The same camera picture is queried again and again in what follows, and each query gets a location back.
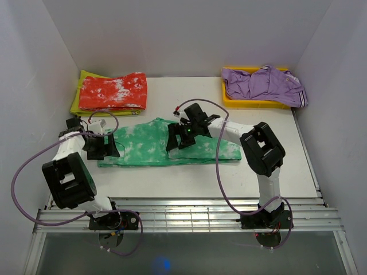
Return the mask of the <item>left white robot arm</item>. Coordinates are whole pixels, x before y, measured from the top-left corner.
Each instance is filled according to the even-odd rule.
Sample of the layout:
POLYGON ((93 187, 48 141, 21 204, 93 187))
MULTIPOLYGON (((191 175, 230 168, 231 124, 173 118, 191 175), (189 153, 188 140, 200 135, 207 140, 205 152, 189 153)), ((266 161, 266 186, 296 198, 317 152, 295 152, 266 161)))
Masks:
POLYGON ((106 121, 95 120, 83 126, 81 118, 67 120, 67 129, 60 132, 55 157, 42 165, 42 172, 57 207, 88 213, 98 226, 115 229, 122 224, 122 216, 115 211, 115 202, 97 193, 95 182, 81 154, 88 160, 104 160, 120 153, 111 132, 105 132, 106 121))

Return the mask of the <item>green tie-dye trousers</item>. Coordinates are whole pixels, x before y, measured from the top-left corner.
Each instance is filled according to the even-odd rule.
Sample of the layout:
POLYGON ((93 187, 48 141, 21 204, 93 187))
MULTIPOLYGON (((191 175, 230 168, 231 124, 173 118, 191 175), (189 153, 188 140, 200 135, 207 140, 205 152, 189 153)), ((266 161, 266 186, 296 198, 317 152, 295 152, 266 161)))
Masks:
POLYGON ((119 128, 114 133, 114 141, 120 157, 106 156, 97 166, 164 167, 216 161, 217 138, 196 136, 193 145, 179 149, 181 137, 169 138, 171 123, 158 117, 148 123, 119 128))

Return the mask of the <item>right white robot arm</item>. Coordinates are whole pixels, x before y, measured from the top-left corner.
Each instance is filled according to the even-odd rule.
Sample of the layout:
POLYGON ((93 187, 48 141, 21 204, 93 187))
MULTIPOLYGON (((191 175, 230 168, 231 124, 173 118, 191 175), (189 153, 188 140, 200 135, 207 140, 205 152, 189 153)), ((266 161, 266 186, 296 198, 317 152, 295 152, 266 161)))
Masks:
POLYGON ((177 107, 174 115, 179 121, 168 126, 166 151, 193 146, 197 136, 241 146, 248 165, 256 173, 260 197, 257 210, 237 212, 238 222, 242 229, 279 227, 284 213, 279 177, 286 152, 270 126, 265 122, 251 126, 229 121, 228 117, 209 116, 197 103, 183 111, 177 107))

